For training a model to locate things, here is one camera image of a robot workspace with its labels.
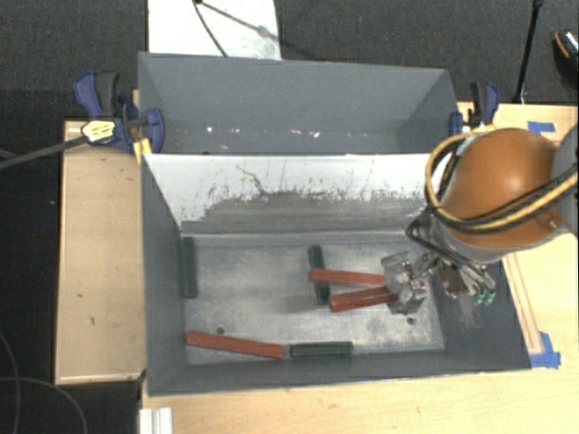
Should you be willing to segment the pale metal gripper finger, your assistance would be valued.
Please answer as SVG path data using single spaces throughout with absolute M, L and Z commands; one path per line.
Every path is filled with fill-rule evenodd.
M 398 298 L 389 305 L 393 314 L 413 314 L 428 297 L 428 289 L 423 280 L 414 279 L 404 284 L 397 293 Z
M 407 251 L 381 258 L 384 283 L 388 288 L 402 288 L 413 276 L 413 267 Z

